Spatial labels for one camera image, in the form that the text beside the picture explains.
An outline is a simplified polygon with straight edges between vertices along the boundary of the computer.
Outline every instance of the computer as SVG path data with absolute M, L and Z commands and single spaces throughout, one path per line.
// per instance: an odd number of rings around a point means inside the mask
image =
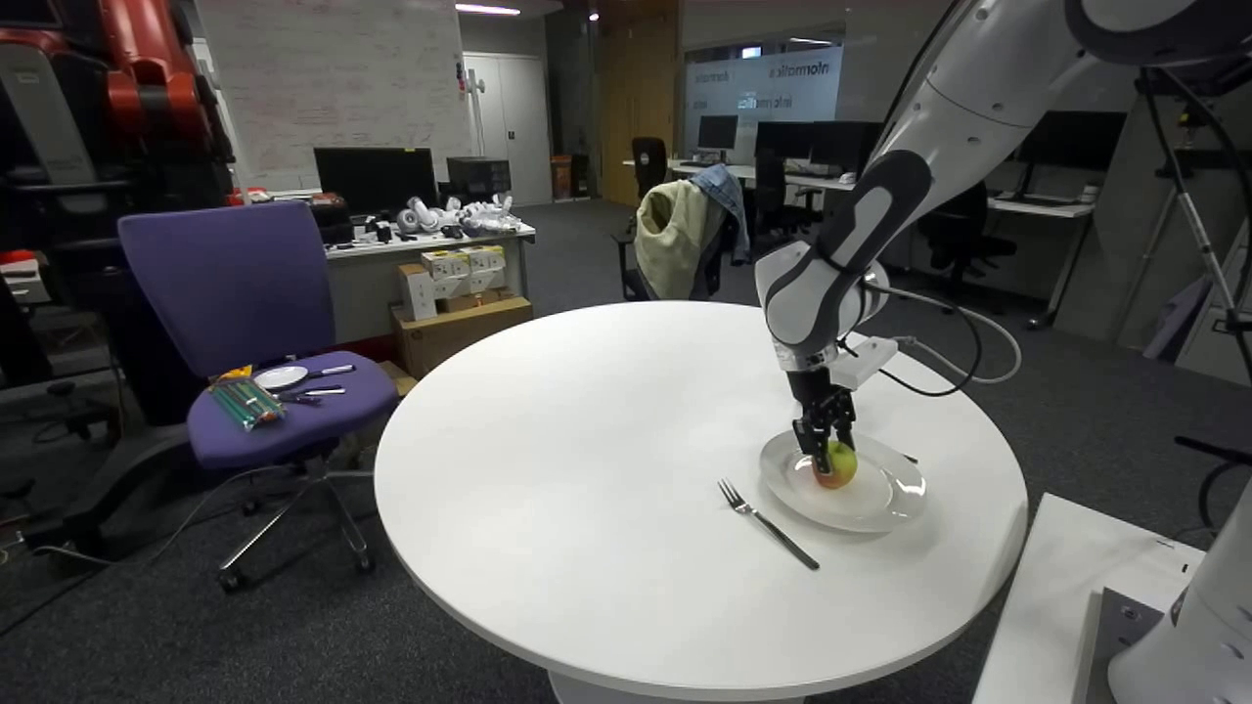
M 320 193 L 345 195 L 352 217 L 399 211 L 411 195 L 436 198 L 429 149 L 313 149 Z
M 832 163 L 836 172 L 860 172 L 881 133 L 886 133 L 881 123 L 814 123 L 810 159 Z
M 1128 125 L 1128 112 L 1050 112 L 1015 154 L 1015 159 L 1021 163 L 1021 179 L 1015 195 L 1019 198 L 1028 195 L 1040 163 L 1109 172 L 1118 149 L 1124 125 Z
M 814 123 L 761 123 L 754 154 L 780 154 L 783 159 L 810 159 L 814 154 Z
M 508 159 L 448 157 L 448 193 L 462 198 L 511 193 Z
M 734 149 L 734 131 L 738 131 L 734 112 L 703 112 L 694 163 L 728 159 L 728 154 Z

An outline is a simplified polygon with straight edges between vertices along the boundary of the round white table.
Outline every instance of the round white table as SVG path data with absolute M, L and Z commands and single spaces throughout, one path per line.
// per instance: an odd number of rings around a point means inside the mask
M 887 367 L 947 386 L 909 356 Z M 579 311 L 436 367 L 388 423 L 375 501 L 419 586 L 558 700 L 800 700 L 947 647 L 1025 535 L 1019 457 L 965 395 L 877 377 L 858 415 L 931 481 L 886 535 L 761 488 L 761 449 L 793 420 L 761 311 Z M 719 477 L 821 571 L 733 511 Z

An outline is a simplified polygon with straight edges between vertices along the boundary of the door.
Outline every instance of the door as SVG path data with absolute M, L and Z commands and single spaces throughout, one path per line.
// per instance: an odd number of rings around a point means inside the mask
M 508 159 L 511 205 L 549 205 L 549 73 L 531 56 L 466 50 L 475 157 Z

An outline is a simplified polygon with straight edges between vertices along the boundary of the fork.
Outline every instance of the fork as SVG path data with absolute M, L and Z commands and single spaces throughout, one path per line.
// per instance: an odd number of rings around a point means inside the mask
M 805 563 L 810 571 L 821 571 L 821 563 L 801 552 L 774 520 L 761 515 L 745 493 L 733 481 L 718 481 L 719 496 L 733 505 L 733 511 L 753 515 L 754 526 L 762 526 L 800 563 Z

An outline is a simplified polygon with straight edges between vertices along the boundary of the white plate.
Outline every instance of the white plate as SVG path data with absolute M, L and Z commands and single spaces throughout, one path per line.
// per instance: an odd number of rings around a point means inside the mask
M 793 434 L 761 449 L 761 481 L 800 515 L 836 531 L 891 531 L 925 510 L 928 477 L 905 453 L 858 434 L 858 477 L 843 488 L 814 481 Z
M 265 373 L 256 377 L 256 385 L 265 386 L 265 391 L 295 386 L 302 378 L 309 378 L 309 367 L 295 367 L 295 365 L 265 367 Z

